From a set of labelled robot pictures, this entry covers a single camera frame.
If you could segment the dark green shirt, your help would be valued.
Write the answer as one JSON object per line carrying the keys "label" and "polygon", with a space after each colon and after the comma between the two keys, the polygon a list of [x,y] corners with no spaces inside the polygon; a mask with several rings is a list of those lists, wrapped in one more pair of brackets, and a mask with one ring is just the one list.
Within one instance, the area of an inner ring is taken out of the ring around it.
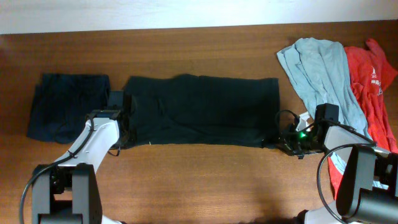
{"label": "dark green shirt", "polygon": [[131,77],[132,145],[215,144],[266,147],[278,135],[279,81],[178,75]]}

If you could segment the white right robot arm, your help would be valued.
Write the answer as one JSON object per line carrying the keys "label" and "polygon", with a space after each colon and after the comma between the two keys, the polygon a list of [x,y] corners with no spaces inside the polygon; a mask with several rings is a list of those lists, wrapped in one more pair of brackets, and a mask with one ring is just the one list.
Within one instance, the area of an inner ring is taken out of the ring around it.
{"label": "white right robot arm", "polygon": [[323,207],[300,212],[296,223],[397,223],[396,153],[377,147],[352,127],[327,120],[301,131],[281,131],[278,147],[300,159],[323,153],[319,169],[334,152],[349,150],[335,201],[326,202],[318,174],[317,189]]}

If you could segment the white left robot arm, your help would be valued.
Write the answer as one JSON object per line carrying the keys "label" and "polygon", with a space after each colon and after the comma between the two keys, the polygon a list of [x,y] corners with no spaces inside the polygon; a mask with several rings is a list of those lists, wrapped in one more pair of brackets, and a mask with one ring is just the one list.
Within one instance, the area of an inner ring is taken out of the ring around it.
{"label": "white left robot arm", "polygon": [[121,143],[127,117],[121,110],[94,110],[69,150],[38,165],[26,186],[32,191],[32,223],[120,224],[103,214],[96,171]]}

